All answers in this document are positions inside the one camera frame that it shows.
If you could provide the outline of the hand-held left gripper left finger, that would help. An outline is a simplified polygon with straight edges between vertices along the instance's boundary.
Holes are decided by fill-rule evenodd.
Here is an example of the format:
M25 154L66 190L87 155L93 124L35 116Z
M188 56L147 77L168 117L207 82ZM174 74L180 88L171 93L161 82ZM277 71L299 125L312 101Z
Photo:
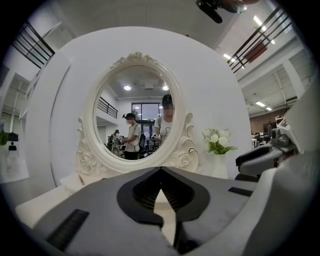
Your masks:
M159 226L134 221L117 201L122 185L151 170L131 171L85 186L47 212L33 231L53 244L51 238L59 226L80 210L87 217L63 250L68 256L175 256L176 250Z

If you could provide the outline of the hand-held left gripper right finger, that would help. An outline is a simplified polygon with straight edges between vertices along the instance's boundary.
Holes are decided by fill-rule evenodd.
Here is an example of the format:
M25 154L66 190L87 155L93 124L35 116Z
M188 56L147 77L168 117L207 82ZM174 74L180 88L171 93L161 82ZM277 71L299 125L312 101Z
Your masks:
M240 213L257 183L161 167L161 189L176 217L174 248L186 254L213 239Z

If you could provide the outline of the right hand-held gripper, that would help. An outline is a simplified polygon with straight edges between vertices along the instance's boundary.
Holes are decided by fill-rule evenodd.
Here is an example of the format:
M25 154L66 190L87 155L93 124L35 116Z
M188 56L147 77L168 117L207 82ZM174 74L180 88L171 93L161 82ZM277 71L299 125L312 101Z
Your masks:
M258 175L263 174L244 208L226 229L199 248L200 255L315 255L320 229L318 81L309 86L285 119L299 153L294 144L266 144L235 160L236 181L258 182Z

